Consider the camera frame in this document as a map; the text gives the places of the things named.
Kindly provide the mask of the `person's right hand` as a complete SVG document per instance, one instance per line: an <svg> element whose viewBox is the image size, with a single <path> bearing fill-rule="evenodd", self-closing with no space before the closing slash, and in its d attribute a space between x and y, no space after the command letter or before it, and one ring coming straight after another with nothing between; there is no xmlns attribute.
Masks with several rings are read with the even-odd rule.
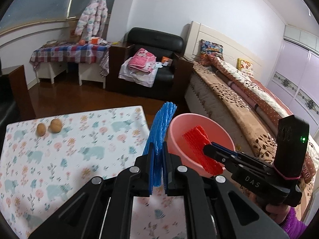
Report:
<svg viewBox="0 0 319 239"><path fill-rule="evenodd" d="M277 224L281 224L286 219L286 216L289 214L290 206L288 205L274 206L274 205L268 204L266 206L266 212L268 212L269 217L273 219Z"/></svg>

